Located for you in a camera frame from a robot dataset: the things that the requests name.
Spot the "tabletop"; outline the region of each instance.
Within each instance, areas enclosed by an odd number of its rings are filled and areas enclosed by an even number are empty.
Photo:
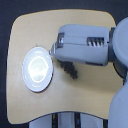
[[[12,124],[29,122],[61,111],[77,111],[108,118],[110,102],[121,88],[122,79],[110,63],[106,67],[75,64],[78,79],[73,80],[52,58],[53,78],[45,91],[34,93],[22,77],[23,60],[38,46],[47,51],[65,24],[115,27],[113,17],[100,11],[54,10],[23,15],[12,26],[7,60],[7,116]]]

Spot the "gray robot arm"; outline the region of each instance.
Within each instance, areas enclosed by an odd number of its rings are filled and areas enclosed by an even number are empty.
[[[124,70],[126,81],[110,104],[108,128],[128,128],[128,18],[117,25],[112,39],[105,27],[62,26],[50,54],[61,61],[89,65],[106,66],[110,61],[115,63],[118,73]]]

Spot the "white surface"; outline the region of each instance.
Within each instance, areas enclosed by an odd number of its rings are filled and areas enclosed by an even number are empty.
[[[74,113],[58,113],[58,128],[75,128]]]
[[[35,47],[28,52],[23,62],[22,74],[30,90],[34,92],[44,90],[52,78],[52,72],[52,60],[45,49]]]
[[[81,128],[103,128],[103,120],[91,115],[81,114]]]
[[[52,115],[40,117],[29,123],[29,128],[52,128]]]
[[[128,18],[117,25],[112,42],[116,57],[128,67]]]

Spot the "wooden table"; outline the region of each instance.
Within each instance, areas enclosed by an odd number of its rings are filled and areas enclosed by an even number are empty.
[[[65,24],[115,26],[106,12],[55,10],[24,15],[13,24],[7,62],[7,115],[12,124],[29,122],[40,116],[77,111],[108,118],[109,105],[122,86],[122,79],[112,64],[93,67],[75,64],[79,78],[72,80],[55,58],[53,79],[49,87],[34,93],[22,78],[22,64],[28,51],[36,46],[50,50],[59,27]]]

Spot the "white plate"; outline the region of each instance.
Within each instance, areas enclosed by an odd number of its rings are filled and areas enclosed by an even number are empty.
[[[44,90],[51,81],[53,64],[49,53],[41,47],[31,49],[26,55],[22,75],[27,87],[34,91]]]

